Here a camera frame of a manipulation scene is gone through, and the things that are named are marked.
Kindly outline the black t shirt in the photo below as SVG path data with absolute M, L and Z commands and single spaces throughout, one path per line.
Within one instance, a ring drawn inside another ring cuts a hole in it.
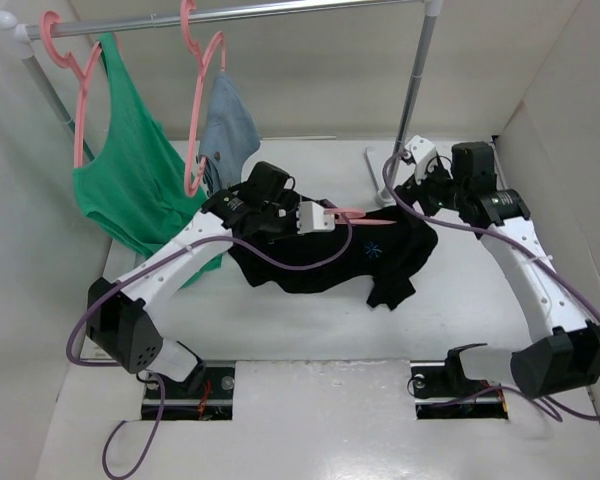
M 416 293 L 412 277 L 426 264 L 438 244 L 438 235 L 426 222 L 398 207 L 386 207 L 367 214 L 382 225 L 338 225 L 329 233 L 268 242 L 253 238 L 250 243 L 270 258 L 290 266 L 312 266 L 330 257 L 335 259 L 310 270 L 290 271 L 274 266 L 242 246 L 229 255 L 236 261 L 252 287 L 268 282 L 289 294 L 323 293 L 357 277 L 369 277 L 373 285 L 366 298 L 371 308 L 395 310 Z

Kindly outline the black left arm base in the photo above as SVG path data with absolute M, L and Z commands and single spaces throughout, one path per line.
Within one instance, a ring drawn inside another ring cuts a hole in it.
M 200 385 L 193 392 L 168 377 L 163 378 L 164 389 L 155 379 L 138 376 L 143 385 L 140 406 L 142 420 L 155 420 L 165 393 L 163 421 L 229 421 L 233 417 L 236 363 L 209 362 Z

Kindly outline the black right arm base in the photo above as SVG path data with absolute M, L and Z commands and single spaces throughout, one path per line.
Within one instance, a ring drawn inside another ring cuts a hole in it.
M 415 398 L 418 420 L 508 419 L 503 392 L 492 382 L 466 377 L 460 353 L 482 344 L 468 344 L 447 352 L 444 360 L 410 362 L 407 391 Z

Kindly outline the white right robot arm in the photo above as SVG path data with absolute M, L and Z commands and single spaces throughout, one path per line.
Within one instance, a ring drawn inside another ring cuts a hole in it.
M 399 158 L 414 171 L 392 194 L 408 213 L 433 224 L 441 209 L 458 213 L 456 229 L 473 233 L 500 267 L 523 312 L 531 343 L 519 350 L 471 344 L 452 349 L 442 381 L 463 394 L 478 380 L 515 385 L 531 398 L 595 384 L 600 377 L 600 318 L 559 279 L 513 189 L 497 185 L 495 155 L 485 142 L 453 145 L 443 163 L 436 146 L 415 136 Z

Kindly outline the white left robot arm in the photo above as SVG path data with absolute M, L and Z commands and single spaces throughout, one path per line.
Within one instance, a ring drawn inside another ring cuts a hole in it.
M 235 240 L 296 233 L 299 195 L 290 174 L 260 161 L 247 180 L 220 190 L 153 256 L 115 282 L 88 292 L 86 335 L 130 374 L 156 373 L 181 396 L 202 387 L 205 362 L 162 336 L 153 318 L 171 297 Z

